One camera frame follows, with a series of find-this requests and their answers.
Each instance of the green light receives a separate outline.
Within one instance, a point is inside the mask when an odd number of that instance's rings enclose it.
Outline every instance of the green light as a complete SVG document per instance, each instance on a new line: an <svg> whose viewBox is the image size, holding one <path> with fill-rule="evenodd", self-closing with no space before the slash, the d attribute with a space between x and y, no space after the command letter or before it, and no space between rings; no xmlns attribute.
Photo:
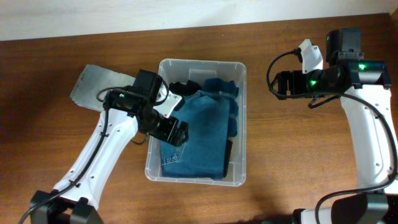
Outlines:
<svg viewBox="0 0 398 224"><path fill-rule="evenodd" d="M359 64L358 67L359 67L359 69L364 70L364 69L366 68L366 65L364 65L364 64Z"/></svg>
<svg viewBox="0 0 398 224"><path fill-rule="evenodd" d="M315 84L317 84L318 81L315 80L310 80L310 86L314 86Z"/></svg>

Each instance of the clear plastic container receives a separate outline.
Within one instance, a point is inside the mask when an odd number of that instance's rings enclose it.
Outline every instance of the clear plastic container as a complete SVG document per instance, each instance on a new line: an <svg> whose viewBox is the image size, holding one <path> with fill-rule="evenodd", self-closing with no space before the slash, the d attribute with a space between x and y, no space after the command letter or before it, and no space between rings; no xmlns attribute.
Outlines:
<svg viewBox="0 0 398 224"><path fill-rule="evenodd" d="M235 81L239 87L236 102L239 106L238 135L232 140L232 151L229 159L228 173L224 179L210 178L169 178L162 177L160 168L160 141L150 138L145 175L149 180L163 182L180 182L194 184L223 185L239 187L246 180L246 67L241 62L216 62L201 60L164 59L159 65L159 75L167 83L188 80L203 86L209 78L221 78L224 81Z"/></svg>

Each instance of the wooden table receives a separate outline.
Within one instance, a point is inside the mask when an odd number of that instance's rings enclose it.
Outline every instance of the wooden table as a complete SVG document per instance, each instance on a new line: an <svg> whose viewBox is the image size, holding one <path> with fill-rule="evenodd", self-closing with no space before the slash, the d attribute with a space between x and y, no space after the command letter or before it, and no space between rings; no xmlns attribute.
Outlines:
<svg viewBox="0 0 398 224"><path fill-rule="evenodd" d="M279 101L266 87L272 59L307 38L324 54L327 33L343 27L362 30L365 57L385 61L398 84L388 14L0 42L0 223L16 223L36 190L49 192L92 134L99 114L69 98L86 64L133 76L140 68L157 71L164 58L242 62L248 69L246 183L151 182L144 175L148 145L130 143L101 197L105 223L248 221L314 208L325 194L355 187L340 102L310 110L308 99ZM273 73L300 66L291 56ZM392 93L397 127L398 85Z"/></svg>

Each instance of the gray cloth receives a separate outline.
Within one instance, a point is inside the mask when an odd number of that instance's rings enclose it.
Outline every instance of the gray cloth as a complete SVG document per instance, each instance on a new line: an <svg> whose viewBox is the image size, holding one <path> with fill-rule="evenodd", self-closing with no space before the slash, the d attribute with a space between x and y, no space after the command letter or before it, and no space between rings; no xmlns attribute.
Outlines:
<svg viewBox="0 0 398 224"><path fill-rule="evenodd" d="M96 65L86 65L70 93L70 98L78 105L95 111L102 111L102 103L96 99L99 91L109 87L132 85L136 78L113 72Z"/></svg>

